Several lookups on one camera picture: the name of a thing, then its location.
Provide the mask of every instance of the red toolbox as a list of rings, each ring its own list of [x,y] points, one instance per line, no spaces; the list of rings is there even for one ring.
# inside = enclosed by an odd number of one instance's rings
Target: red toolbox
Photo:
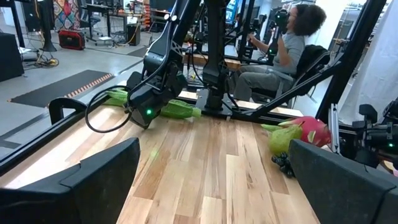
[[[86,47],[85,36],[78,30],[61,30],[58,38],[60,46],[66,49],[83,50]]]

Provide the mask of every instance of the dragon fruit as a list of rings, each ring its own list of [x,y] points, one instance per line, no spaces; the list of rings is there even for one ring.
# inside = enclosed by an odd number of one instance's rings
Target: dragon fruit
[[[278,126],[288,128],[294,124],[301,124],[301,128],[303,129],[301,140],[303,142],[307,142],[318,147],[322,147],[331,142],[331,134],[328,126],[324,122],[311,116],[303,116],[301,118],[285,121],[279,123]]]

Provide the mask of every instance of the concrete floor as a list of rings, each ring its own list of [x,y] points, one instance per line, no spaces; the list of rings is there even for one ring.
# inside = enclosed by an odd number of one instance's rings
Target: concrete floor
[[[0,29],[3,32],[15,34],[15,28],[6,26],[1,20]],[[111,24],[112,32],[121,29],[122,20],[114,19]],[[99,24],[96,29],[106,33],[105,25]],[[27,48],[37,49],[42,46],[39,38],[34,35],[24,33],[24,42]],[[141,32],[141,43],[138,46],[110,47],[108,44],[94,45],[89,41],[83,51],[63,49],[59,46],[58,35],[52,34],[52,42],[58,51],[52,53],[60,63],[55,68],[37,68],[26,70],[24,77],[13,78],[0,83],[0,158],[12,152],[18,145],[24,144],[36,135],[50,127],[50,119],[47,109],[34,106],[9,103],[8,99],[22,95],[42,86],[49,85],[63,78],[70,77],[84,70],[97,70],[116,74],[116,77],[83,97],[77,96],[78,100],[87,103],[98,91],[115,85],[123,80],[127,80],[132,72],[142,70],[142,59],[128,55],[135,50],[146,47],[152,34]],[[300,110],[304,115],[314,116],[322,101],[323,95],[328,87],[330,79],[317,85],[317,88],[310,99],[308,96],[297,98],[296,110]]]

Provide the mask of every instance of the green led light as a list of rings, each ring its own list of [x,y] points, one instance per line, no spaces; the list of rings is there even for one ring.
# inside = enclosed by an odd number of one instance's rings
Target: green led light
[[[147,115],[151,115],[151,114],[152,114],[152,110],[151,110],[151,109],[148,109],[148,110],[146,111],[146,113],[147,113]]]

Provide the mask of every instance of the pear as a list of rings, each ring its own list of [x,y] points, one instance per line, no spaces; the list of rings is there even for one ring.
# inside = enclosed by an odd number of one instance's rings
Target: pear
[[[269,150],[274,155],[279,156],[282,152],[289,151],[290,140],[300,139],[303,129],[300,124],[293,124],[288,128],[272,132],[269,140]]]

